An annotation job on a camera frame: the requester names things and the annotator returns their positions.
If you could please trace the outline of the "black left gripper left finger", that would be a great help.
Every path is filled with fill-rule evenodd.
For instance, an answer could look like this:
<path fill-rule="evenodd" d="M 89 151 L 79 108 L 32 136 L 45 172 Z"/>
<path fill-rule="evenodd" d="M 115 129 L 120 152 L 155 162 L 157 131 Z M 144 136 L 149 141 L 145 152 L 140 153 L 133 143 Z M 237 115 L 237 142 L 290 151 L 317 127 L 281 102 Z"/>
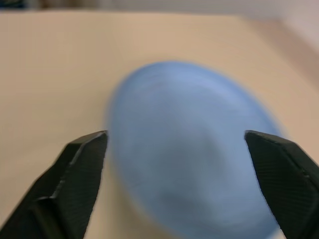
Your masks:
<path fill-rule="evenodd" d="M 107 144 L 107 131 L 66 144 L 0 228 L 0 239 L 84 239 Z"/>

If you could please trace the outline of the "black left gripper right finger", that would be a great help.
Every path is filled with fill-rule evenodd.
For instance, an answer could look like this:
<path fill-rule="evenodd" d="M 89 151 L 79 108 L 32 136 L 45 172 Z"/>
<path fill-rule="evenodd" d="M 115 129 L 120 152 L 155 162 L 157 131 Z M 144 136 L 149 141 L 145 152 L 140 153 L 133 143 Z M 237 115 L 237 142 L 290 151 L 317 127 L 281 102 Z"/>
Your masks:
<path fill-rule="evenodd" d="M 319 239 L 319 166 L 296 143 L 248 130 L 262 194 L 286 239 Z"/>

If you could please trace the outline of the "blue plate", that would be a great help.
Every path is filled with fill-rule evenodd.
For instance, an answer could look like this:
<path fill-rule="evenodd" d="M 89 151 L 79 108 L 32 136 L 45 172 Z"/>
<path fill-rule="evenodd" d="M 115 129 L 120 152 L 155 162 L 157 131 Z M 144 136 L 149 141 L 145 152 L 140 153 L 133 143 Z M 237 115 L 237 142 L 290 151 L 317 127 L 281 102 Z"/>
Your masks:
<path fill-rule="evenodd" d="M 238 84 L 207 68 L 158 62 L 127 76 L 108 114 L 125 190 L 180 239 L 273 239 L 245 131 L 281 135 Z"/>

